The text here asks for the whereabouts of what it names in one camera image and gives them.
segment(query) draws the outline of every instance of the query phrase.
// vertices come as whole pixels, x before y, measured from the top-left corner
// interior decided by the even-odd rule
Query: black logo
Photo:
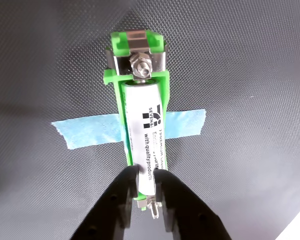
[[[149,108],[149,113],[142,113],[143,119],[149,119],[150,123],[143,124],[144,129],[152,128],[161,123],[160,117],[160,105],[156,106],[156,111],[152,111],[152,107]]]

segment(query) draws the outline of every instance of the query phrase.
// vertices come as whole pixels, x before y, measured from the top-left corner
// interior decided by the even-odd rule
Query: metal bracket
[[[168,51],[168,46],[164,46],[164,52],[151,53],[148,45],[146,32],[144,30],[128,31],[128,44],[130,49],[129,56],[114,56],[112,50],[107,48],[105,50],[105,56],[107,61],[107,66],[110,69],[115,69],[117,75],[129,75],[133,74],[134,80],[149,79],[151,78],[151,73],[153,72],[163,72],[166,70],[166,52]],[[144,53],[150,57],[152,71],[147,77],[139,77],[133,73],[130,59],[135,53]]]

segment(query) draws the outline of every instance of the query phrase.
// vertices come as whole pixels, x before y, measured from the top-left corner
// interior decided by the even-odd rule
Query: screw
[[[145,79],[150,77],[152,72],[152,62],[148,54],[137,52],[130,58],[132,73],[134,76]]]
[[[146,62],[140,62],[136,67],[137,71],[142,77],[147,77],[150,73],[150,67]]]

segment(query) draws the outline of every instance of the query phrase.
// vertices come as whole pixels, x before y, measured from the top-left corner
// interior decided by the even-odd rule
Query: battery label
[[[152,196],[155,194],[154,169],[166,169],[159,89],[157,84],[126,86],[124,93],[132,160],[133,164],[139,165],[138,190],[146,196]]]

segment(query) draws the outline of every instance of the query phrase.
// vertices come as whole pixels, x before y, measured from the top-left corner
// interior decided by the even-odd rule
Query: metal terminal
[[[130,58],[132,73],[140,79],[151,78],[152,62],[148,54],[138,52]]]
[[[144,53],[149,51],[149,44],[145,30],[127,31],[126,37],[130,53]]]
[[[166,70],[166,52],[168,51],[168,46],[164,46],[164,52],[151,53],[147,34],[145,30],[134,30],[127,31],[127,40],[130,50],[130,55],[128,56],[114,56],[113,52],[107,48],[105,50],[107,66],[110,69],[115,69],[117,75],[129,75],[133,74],[133,80],[139,81],[144,79],[149,79],[151,73],[153,72],[163,72]],[[132,61],[137,60],[139,54],[146,56],[141,57],[141,62],[146,64],[135,65],[135,71],[132,66]]]
[[[151,210],[153,219],[158,219],[159,218],[158,203],[156,202],[155,198],[150,198],[148,200],[147,207],[148,207],[148,209]]]

